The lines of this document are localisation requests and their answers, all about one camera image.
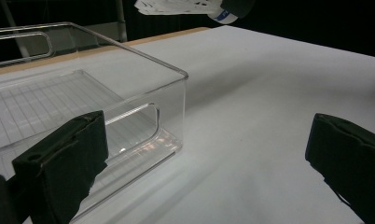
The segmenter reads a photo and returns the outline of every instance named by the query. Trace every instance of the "clear plastic bin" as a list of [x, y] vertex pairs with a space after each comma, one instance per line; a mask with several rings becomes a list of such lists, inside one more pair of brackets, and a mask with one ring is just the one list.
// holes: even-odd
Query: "clear plastic bin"
[[186, 72], [73, 23], [0, 29], [3, 44], [22, 55], [0, 60], [6, 179], [14, 158], [67, 120], [104, 111], [108, 167], [73, 221], [181, 148]]

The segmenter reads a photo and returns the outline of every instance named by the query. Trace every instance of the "white tabletop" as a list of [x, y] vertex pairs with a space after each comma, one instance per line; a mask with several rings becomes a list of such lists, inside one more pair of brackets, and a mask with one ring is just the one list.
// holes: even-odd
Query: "white tabletop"
[[304, 153], [315, 113], [375, 133], [375, 58], [228, 26], [136, 48], [189, 73], [185, 144], [81, 221], [362, 223]]

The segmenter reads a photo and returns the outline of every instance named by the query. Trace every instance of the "transparent container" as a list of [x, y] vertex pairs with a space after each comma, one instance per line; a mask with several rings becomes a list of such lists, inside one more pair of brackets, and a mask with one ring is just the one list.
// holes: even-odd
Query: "transparent container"
[[76, 116], [103, 110], [107, 168], [73, 221], [182, 146], [186, 72], [73, 23], [0, 29], [0, 174]]

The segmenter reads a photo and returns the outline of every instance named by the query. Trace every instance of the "white table surface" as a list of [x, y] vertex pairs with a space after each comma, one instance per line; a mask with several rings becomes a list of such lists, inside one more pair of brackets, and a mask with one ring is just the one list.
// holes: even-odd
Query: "white table surface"
[[228, 26], [135, 48], [189, 73], [185, 144], [80, 221], [362, 223], [304, 153], [315, 113], [375, 132], [375, 58]]

